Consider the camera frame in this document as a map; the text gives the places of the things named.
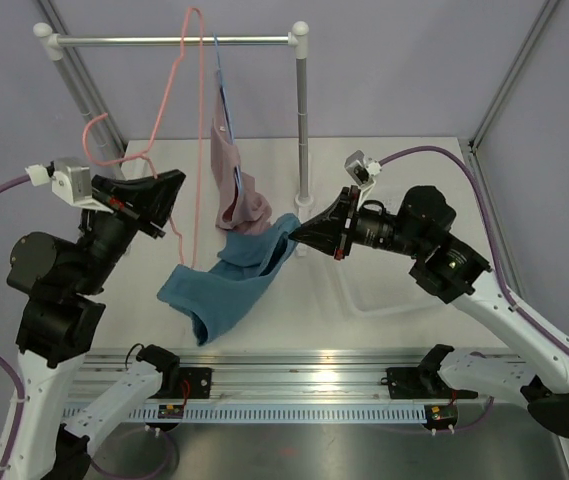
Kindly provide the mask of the teal tank top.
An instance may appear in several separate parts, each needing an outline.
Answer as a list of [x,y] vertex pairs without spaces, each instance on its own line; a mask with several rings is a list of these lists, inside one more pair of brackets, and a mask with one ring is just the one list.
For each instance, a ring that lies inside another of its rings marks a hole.
[[301,225],[287,213],[257,235],[229,232],[218,262],[208,271],[177,266],[157,299],[191,319],[198,346],[233,329],[264,295],[297,243],[289,235]]

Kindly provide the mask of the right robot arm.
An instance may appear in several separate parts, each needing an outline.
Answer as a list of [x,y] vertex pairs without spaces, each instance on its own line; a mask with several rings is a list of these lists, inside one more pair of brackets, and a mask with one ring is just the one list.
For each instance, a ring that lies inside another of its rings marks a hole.
[[354,245],[411,258],[409,274],[422,290],[478,321],[521,360],[512,365],[438,344],[416,368],[420,390],[431,398],[469,391],[500,399],[569,438],[569,342],[545,319],[513,304],[489,262],[451,233],[456,212],[443,194],[432,185],[412,187],[395,214],[360,196],[356,186],[343,188],[291,239],[336,260]]

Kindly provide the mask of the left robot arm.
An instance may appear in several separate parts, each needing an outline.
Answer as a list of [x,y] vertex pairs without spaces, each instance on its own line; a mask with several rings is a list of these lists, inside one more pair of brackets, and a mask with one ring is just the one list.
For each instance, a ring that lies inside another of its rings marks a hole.
[[180,392],[180,359],[156,345],[143,348],[123,377],[70,420],[63,409],[105,311],[103,290],[135,235],[163,236],[186,176],[91,177],[76,242],[44,232],[18,240],[7,283],[28,301],[16,344],[15,392],[0,438],[0,479],[81,479],[95,452],[129,414],[154,395]]

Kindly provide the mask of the mauve tank top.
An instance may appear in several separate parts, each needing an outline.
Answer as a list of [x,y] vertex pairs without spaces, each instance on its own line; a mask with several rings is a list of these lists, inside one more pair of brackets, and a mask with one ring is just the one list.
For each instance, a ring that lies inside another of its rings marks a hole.
[[[265,197],[256,191],[254,177],[242,170],[237,144],[228,142],[217,75],[215,94],[210,129],[210,167],[219,196],[216,226],[221,230],[258,235],[271,226],[272,208]],[[235,185],[236,166],[240,166],[242,171],[242,194],[237,192]]]

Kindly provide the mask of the white plastic basket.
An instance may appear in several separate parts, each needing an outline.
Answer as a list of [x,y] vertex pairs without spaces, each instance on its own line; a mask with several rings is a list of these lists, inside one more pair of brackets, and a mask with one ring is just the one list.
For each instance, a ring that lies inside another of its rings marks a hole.
[[409,275],[413,264],[406,256],[361,245],[352,247],[342,261],[328,260],[346,312],[366,319],[442,306]]

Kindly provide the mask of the left aluminium frame post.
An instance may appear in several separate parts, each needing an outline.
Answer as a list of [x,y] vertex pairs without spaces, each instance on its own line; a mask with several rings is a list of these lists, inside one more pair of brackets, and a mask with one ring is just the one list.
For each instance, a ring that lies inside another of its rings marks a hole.
[[[54,33],[62,36],[70,34],[55,1],[35,0],[33,4],[38,10],[42,21],[48,24]],[[58,73],[85,122],[97,117],[99,114],[109,113],[107,104],[78,48],[63,48],[61,66],[58,67]],[[105,119],[96,129],[97,141],[100,147],[108,148],[115,155],[125,152],[127,141],[111,117]]]

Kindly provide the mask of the aluminium frame post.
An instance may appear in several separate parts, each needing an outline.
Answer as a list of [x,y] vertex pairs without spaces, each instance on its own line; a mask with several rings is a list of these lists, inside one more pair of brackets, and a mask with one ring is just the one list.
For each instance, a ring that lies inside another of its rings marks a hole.
[[[62,36],[70,34],[55,1],[35,0],[33,4],[38,10],[42,21],[48,24],[54,33]],[[63,48],[61,66],[58,67],[58,73],[85,122],[97,117],[99,114],[109,113],[107,104],[78,48]],[[125,152],[127,141],[111,117],[105,119],[96,129],[97,141],[100,147],[108,148],[115,155]]]
[[535,49],[542,41],[543,35],[562,4],[563,1],[561,0],[545,0],[542,3],[477,128],[469,139],[468,145],[471,153],[476,154],[479,151],[480,146],[488,136],[490,128],[505,107],[510,94],[532,59]]

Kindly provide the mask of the aluminium mounting rail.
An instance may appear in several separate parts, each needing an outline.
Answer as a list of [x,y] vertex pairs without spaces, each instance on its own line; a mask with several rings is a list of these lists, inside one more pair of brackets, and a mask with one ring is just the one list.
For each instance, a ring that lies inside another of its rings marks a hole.
[[182,368],[212,371],[212,403],[376,403],[444,400],[420,385],[413,369],[423,348],[266,352],[175,349]]

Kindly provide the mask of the right aluminium frame post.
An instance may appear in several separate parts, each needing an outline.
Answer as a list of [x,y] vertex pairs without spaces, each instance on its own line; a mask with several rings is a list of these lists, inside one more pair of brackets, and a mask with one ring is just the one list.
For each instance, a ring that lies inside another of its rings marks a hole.
[[563,1],[561,0],[545,0],[542,3],[477,128],[469,139],[468,145],[471,153],[476,154],[479,151],[480,146],[488,136],[490,128],[505,107],[510,94],[532,59],[535,49],[542,41],[543,35],[562,4]]

